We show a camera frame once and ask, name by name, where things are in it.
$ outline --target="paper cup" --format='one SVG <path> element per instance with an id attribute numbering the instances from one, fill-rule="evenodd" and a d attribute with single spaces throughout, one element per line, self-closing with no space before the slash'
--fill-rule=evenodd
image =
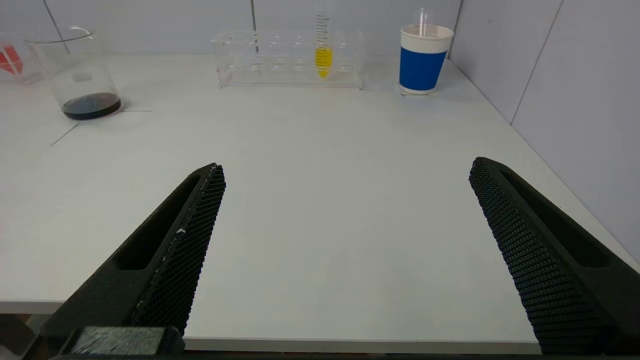
<path id="1" fill-rule="evenodd" d="M 401 32 L 400 89 L 407 94 L 430 94 L 438 83 L 453 31 L 429 25 L 428 35 L 420 36 L 417 25 L 408 25 Z"/>

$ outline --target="blue cup band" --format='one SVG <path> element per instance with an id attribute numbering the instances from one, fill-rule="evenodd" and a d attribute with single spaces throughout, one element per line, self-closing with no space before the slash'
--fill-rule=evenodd
<path id="1" fill-rule="evenodd" d="M 431 90 L 436 87 L 447 52 L 422 54 L 400 51 L 400 85 L 412 90 Z"/>

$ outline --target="glass beaker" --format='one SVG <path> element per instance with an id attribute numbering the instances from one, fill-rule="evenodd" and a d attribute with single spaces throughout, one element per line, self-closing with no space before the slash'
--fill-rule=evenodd
<path id="1" fill-rule="evenodd" d="M 41 79 L 40 68 L 22 37 L 0 33 L 0 84 L 28 85 Z"/>
<path id="2" fill-rule="evenodd" d="M 25 41 L 68 118 L 96 119 L 120 109 L 95 31 L 77 26 L 35 31 Z"/>

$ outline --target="white table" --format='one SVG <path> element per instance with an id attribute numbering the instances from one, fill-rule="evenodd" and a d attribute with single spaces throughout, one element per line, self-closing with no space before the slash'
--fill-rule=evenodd
<path id="1" fill-rule="evenodd" d="M 43 86 L 0 93 L 0 313 L 53 312 L 214 161 L 228 185 L 191 349 L 539 352 L 467 180 L 477 156 L 640 270 L 451 63 L 437 93 L 402 97 L 384 62 L 365 91 L 220 90 L 209 56 L 109 60 L 127 110 L 53 146 L 77 123 Z"/>

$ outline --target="yellow liquid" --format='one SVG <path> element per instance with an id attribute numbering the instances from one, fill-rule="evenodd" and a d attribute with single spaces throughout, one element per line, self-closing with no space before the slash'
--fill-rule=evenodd
<path id="1" fill-rule="evenodd" d="M 326 78 L 333 64 L 333 51 L 330 47 L 316 49 L 316 69 L 321 78 Z"/>

